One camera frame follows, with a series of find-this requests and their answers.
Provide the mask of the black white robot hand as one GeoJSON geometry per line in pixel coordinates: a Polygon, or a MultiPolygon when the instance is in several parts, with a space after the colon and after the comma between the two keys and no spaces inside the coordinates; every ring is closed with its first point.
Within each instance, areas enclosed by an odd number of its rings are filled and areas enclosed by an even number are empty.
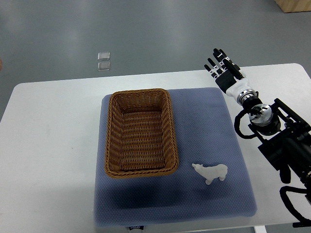
{"type": "Polygon", "coordinates": [[[212,55],[217,62],[208,58],[209,64],[205,64],[204,68],[227,96],[242,104],[242,98],[256,95],[255,90],[249,86],[249,80],[243,76],[241,68],[222,49],[215,48],[212,55]]]}

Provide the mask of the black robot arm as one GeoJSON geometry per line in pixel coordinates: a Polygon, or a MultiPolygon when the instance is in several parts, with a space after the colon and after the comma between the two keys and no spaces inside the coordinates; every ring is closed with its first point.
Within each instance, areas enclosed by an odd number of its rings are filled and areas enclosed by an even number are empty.
{"type": "Polygon", "coordinates": [[[268,162],[279,171],[285,184],[280,197],[288,211],[298,220],[293,227],[309,227],[310,219],[294,207],[288,193],[304,194],[311,200],[311,126],[280,99],[263,104],[258,93],[247,89],[238,94],[243,110],[235,117],[234,129],[243,139],[258,138],[258,147],[268,162]]]}

